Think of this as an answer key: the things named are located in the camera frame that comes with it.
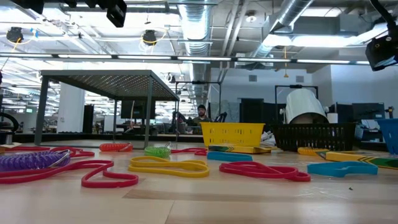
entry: wall vent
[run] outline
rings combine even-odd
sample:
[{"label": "wall vent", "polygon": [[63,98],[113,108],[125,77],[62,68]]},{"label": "wall vent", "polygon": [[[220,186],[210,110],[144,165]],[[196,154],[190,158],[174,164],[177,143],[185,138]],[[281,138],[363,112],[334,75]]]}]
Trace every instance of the wall vent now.
[{"label": "wall vent", "polygon": [[296,83],[303,83],[304,76],[303,75],[296,75]]},{"label": "wall vent", "polygon": [[257,82],[257,75],[249,75],[249,82]]}]

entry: yellow plastic basket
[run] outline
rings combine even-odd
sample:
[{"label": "yellow plastic basket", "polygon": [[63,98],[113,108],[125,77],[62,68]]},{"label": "yellow plastic basket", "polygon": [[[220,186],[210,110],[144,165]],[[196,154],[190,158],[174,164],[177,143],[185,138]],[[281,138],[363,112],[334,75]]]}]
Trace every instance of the yellow plastic basket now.
[{"label": "yellow plastic basket", "polygon": [[251,123],[200,123],[205,146],[232,144],[259,146],[264,124]]}]

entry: man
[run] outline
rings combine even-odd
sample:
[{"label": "man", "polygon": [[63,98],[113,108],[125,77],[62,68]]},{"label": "man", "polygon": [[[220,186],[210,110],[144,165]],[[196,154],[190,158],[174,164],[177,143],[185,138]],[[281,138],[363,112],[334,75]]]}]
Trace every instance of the man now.
[{"label": "man", "polygon": [[211,119],[206,116],[206,107],[204,105],[198,106],[198,116],[193,119],[193,122],[199,126],[201,122],[211,122]]}]

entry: red resistance band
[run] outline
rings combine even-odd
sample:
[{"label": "red resistance band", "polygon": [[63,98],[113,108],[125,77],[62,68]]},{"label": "red resistance band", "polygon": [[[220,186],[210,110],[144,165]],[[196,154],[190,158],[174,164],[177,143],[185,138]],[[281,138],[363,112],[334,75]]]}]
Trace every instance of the red resistance band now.
[{"label": "red resistance band", "polygon": [[[49,148],[44,147],[14,147],[8,149],[7,151],[44,151]],[[51,151],[63,151],[69,149],[71,150],[70,157],[82,157],[82,156],[94,156],[94,152],[83,151],[82,149],[77,149],[73,147],[56,147],[51,149]],[[91,161],[80,161],[72,163],[63,167],[58,168],[47,168],[47,169],[37,169],[37,170],[20,170],[20,171],[10,171],[10,172],[0,172],[0,184],[20,184],[35,180],[45,179],[53,175],[57,175],[61,172],[68,170],[77,169],[87,169],[96,168],[95,170],[89,172],[81,178],[81,185],[83,187],[89,188],[116,188],[116,187],[129,187],[138,183],[138,176],[133,174],[118,174],[115,172],[108,171],[109,167],[114,165],[113,161],[104,160],[91,160]],[[95,174],[103,171],[105,177],[112,179],[126,179],[125,181],[89,181],[88,179]]]},{"label": "red resistance band", "polygon": [[265,166],[253,161],[223,163],[220,165],[220,171],[255,178],[288,179],[297,182],[311,181],[309,174],[299,172],[296,167]]},{"label": "red resistance band", "polygon": [[206,148],[188,148],[188,149],[172,149],[172,153],[181,153],[181,152],[194,152],[196,156],[206,156],[207,150]]}]

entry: metal mesh tabletop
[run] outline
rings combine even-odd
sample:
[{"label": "metal mesh tabletop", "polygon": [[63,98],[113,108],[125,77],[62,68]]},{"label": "metal mesh tabletop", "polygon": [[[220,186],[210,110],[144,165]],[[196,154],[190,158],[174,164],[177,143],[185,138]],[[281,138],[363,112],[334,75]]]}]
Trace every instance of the metal mesh tabletop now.
[{"label": "metal mesh tabletop", "polygon": [[152,77],[153,100],[178,101],[178,96],[151,70],[42,70],[42,75],[115,100],[146,99]]}]

